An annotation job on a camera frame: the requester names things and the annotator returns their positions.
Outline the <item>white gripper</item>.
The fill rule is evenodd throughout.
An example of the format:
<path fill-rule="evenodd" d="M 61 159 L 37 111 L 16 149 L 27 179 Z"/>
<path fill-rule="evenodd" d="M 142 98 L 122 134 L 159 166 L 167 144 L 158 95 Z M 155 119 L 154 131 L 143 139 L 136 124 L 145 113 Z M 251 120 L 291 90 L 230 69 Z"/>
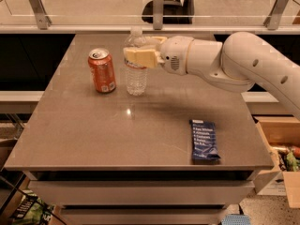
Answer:
<path fill-rule="evenodd" d="M 129 63 L 146 68 L 155 68 L 163 64 L 163 68 L 172 74 L 186 75 L 186 63 L 188 48 L 194 40 L 193 37 L 175 36 L 169 37 L 147 37 L 149 45 L 161 46 L 160 52 L 155 49 L 142 49 L 126 47 L 123 49 L 125 59 Z"/>

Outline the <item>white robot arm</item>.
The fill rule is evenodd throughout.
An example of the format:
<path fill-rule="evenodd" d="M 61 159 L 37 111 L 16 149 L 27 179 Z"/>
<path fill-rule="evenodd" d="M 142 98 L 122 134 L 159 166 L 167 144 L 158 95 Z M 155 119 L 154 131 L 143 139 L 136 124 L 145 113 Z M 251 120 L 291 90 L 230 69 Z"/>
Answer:
<path fill-rule="evenodd" d="M 123 49 L 129 65 L 162 66 L 237 93 L 258 84 L 300 118 L 300 67 L 260 37 L 233 33 L 223 42 L 194 37 L 139 37 Z"/>

